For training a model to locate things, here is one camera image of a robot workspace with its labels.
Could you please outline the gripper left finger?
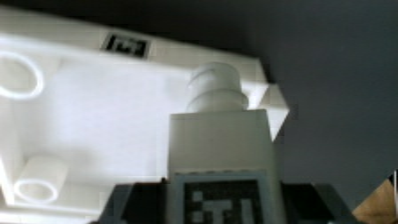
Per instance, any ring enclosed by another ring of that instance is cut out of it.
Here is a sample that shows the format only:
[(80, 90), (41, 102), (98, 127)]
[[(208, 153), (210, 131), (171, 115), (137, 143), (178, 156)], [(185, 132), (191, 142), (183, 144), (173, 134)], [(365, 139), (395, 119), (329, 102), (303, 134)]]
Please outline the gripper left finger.
[(166, 224), (167, 182), (114, 187), (100, 218), (88, 224)]

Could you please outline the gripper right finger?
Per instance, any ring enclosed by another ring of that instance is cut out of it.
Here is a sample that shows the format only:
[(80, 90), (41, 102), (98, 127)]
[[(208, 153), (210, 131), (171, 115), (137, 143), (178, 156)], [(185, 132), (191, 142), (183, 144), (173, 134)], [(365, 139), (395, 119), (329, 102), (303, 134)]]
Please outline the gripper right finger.
[(361, 224), (331, 184), (285, 183), (288, 224)]

